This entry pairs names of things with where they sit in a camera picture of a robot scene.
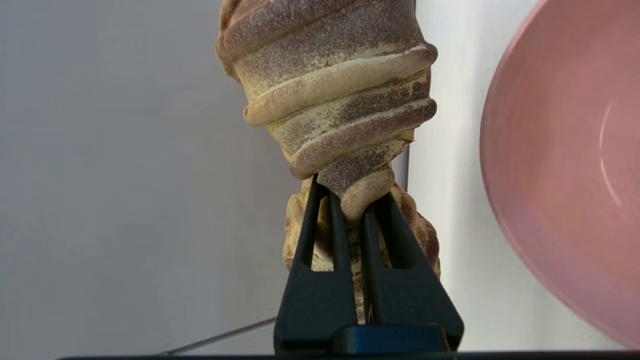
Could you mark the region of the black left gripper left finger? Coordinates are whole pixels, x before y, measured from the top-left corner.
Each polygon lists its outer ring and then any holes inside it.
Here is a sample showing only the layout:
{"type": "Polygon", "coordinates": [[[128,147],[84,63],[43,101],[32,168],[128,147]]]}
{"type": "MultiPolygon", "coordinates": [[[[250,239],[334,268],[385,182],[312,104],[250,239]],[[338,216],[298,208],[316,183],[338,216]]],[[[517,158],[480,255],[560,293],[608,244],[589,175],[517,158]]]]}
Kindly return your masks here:
{"type": "Polygon", "coordinates": [[[358,324],[345,217],[336,194],[314,178],[273,330],[277,356],[340,356],[342,330],[358,324]],[[320,205],[327,199],[333,270],[313,271],[320,205]]]}

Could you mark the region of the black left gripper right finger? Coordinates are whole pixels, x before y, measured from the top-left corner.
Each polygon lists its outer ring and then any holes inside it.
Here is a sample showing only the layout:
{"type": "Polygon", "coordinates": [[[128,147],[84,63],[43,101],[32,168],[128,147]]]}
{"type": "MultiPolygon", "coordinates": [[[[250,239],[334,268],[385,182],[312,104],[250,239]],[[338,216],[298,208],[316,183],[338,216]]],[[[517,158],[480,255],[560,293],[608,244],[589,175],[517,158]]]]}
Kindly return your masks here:
{"type": "Polygon", "coordinates": [[[366,208],[360,253],[366,323],[432,328],[438,348],[457,351],[462,317],[391,193],[366,208]]]}

